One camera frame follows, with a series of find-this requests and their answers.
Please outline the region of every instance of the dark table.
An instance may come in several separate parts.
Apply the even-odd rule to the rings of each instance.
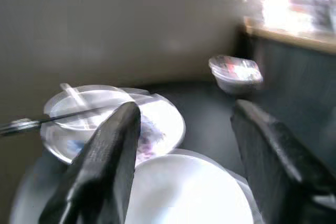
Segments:
[[[168,98],[182,114],[185,139],[179,148],[201,153],[244,175],[230,116],[235,102],[213,82],[182,82],[143,87]],[[28,170],[18,188],[10,223],[36,224],[67,166],[47,151]]]

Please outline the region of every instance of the plastic container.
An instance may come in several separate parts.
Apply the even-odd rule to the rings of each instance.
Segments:
[[[209,66],[218,86],[229,94],[252,92],[263,81],[258,65],[252,60],[219,55],[209,60]]]

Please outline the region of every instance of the white plate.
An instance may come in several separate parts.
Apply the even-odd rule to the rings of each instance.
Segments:
[[[200,158],[168,155],[135,170],[125,224],[253,224],[231,175]]]
[[[135,165],[141,164],[147,159],[162,156],[176,148],[183,140],[185,123],[177,108],[170,102],[157,95],[160,99],[154,102],[140,105],[142,115],[148,118],[155,127],[162,132],[162,137],[146,145],[139,144]],[[82,146],[77,146],[73,136],[63,131],[59,126],[46,126],[41,128],[41,136],[45,147],[61,161],[71,164]]]

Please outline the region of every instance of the table surface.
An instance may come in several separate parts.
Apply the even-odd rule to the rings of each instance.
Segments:
[[[224,168],[244,175],[230,116],[235,99],[213,82],[169,83],[144,87],[168,98],[182,114],[185,139],[179,148],[201,153]],[[10,223],[36,224],[67,166],[47,151],[22,179]]]

